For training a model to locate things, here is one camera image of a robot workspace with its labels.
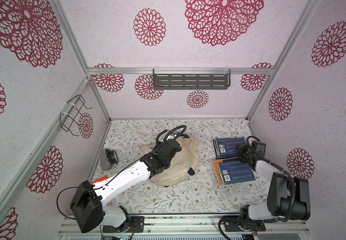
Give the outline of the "cream canvas tote bag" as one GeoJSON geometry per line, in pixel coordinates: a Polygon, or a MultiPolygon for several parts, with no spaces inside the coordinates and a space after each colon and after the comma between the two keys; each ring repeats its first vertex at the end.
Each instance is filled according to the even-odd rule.
{"type": "Polygon", "coordinates": [[[182,150],[175,154],[169,168],[151,177],[155,185],[170,187],[183,182],[194,174],[194,170],[200,162],[198,139],[184,134],[177,138],[176,142],[180,144],[182,150]]]}

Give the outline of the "black orange spine book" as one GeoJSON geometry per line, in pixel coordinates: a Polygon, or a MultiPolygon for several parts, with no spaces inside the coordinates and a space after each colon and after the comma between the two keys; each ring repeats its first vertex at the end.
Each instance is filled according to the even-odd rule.
{"type": "Polygon", "coordinates": [[[220,169],[219,164],[222,163],[223,160],[219,159],[219,160],[213,160],[212,161],[212,167],[214,169],[215,175],[216,175],[216,179],[218,181],[218,183],[220,185],[224,185],[224,180],[223,180],[223,175],[222,175],[222,171],[220,169]]]}

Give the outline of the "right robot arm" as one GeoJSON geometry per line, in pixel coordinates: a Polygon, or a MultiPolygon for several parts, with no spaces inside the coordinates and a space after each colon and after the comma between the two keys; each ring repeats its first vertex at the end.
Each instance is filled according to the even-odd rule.
{"type": "Polygon", "coordinates": [[[310,189],[307,179],[293,176],[289,171],[265,158],[266,144],[249,136],[246,144],[237,147],[242,163],[270,182],[267,199],[240,209],[243,221],[263,223],[306,221],[311,216],[310,189]]]}

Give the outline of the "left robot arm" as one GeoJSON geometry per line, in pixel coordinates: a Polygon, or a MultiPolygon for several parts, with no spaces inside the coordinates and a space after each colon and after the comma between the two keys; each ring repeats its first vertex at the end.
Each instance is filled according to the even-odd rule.
{"type": "Polygon", "coordinates": [[[168,169],[176,153],[182,149],[177,141],[182,134],[177,130],[169,131],[150,153],[117,175],[95,183],[84,181],[76,187],[70,209],[81,233],[88,233],[98,226],[126,231],[130,227],[131,216],[123,206],[111,207],[109,202],[132,186],[168,169]]]}

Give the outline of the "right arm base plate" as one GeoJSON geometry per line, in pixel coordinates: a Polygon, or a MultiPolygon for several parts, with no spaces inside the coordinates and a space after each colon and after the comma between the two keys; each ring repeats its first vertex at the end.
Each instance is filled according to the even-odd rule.
{"type": "Polygon", "coordinates": [[[266,226],[262,221],[246,220],[240,216],[224,216],[221,219],[226,232],[264,232],[266,226]]]}

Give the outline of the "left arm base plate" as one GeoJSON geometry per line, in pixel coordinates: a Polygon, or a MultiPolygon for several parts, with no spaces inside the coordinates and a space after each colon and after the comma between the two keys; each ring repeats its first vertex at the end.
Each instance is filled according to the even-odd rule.
{"type": "Polygon", "coordinates": [[[103,233],[142,233],[144,231],[145,217],[131,216],[130,220],[126,220],[120,227],[103,226],[103,233]]]}

